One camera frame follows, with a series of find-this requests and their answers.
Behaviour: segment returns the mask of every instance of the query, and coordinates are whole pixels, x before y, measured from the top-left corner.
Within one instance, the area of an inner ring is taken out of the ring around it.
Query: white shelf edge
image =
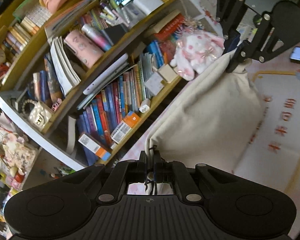
[[[6,99],[10,96],[13,96],[15,93],[16,95],[18,95],[18,92],[14,91],[0,92],[0,108],[2,109],[2,111],[18,127],[20,127],[20,129],[23,130],[24,133],[26,133],[32,140],[34,140],[37,144],[44,148],[48,153],[50,153],[75,171],[84,169],[86,166],[72,159],[69,155],[66,154],[66,152],[61,150],[48,138],[45,138],[44,135],[42,135],[39,131],[32,127],[27,120],[21,117],[19,113],[17,113],[17,111],[12,108],[12,106],[6,101]]]

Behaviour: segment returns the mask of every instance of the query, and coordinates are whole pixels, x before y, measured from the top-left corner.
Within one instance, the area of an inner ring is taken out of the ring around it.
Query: orange box
[[[126,134],[138,123],[139,120],[140,117],[135,112],[130,111],[112,132],[112,140],[114,140],[116,143],[120,143],[121,140],[126,136]]]

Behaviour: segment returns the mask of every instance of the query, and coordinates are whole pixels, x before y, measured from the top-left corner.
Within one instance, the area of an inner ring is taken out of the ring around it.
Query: white handbag
[[[34,105],[34,109],[32,109],[28,117],[29,122],[33,126],[38,128],[39,131],[42,131],[44,126],[48,123],[49,119],[53,115],[53,111],[41,101],[35,102],[33,100],[27,100],[24,102],[22,106],[23,112],[24,112],[24,106],[27,103],[31,103]]]

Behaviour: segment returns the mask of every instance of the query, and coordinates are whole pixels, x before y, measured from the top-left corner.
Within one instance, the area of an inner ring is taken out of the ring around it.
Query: red book
[[[119,107],[119,92],[118,92],[118,83],[113,82],[113,89],[114,89],[114,101],[115,101],[115,109],[117,115],[117,121],[120,123],[122,121],[122,112],[120,111]]]
[[[107,117],[106,117],[106,112],[103,110],[103,101],[102,101],[101,94],[96,95],[96,100],[97,100],[97,106],[100,115],[102,129],[105,133],[106,142],[110,146],[112,143],[111,133],[110,133]]]
[[[165,41],[171,34],[173,34],[180,25],[185,22],[184,16],[180,13],[172,21],[170,21],[165,27],[161,29],[154,36],[160,42]]]

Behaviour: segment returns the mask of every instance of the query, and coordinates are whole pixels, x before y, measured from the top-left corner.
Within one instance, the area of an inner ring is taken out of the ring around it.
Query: metal screw
[[[269,21],[269,20],[270,20],[270,15],[268,15],[268,14],[265,14],[263,17],[264,17],[264,19],[265,19],[266,21]]]
[[[189,194],[186,196],[186,199],[191,202],[197,202],[201,200],[201,196],[198,194]]]
[[[109,202],[114,199],[114,196],[111,194],[102,194],[99,196],[99,200],[102,202]]]

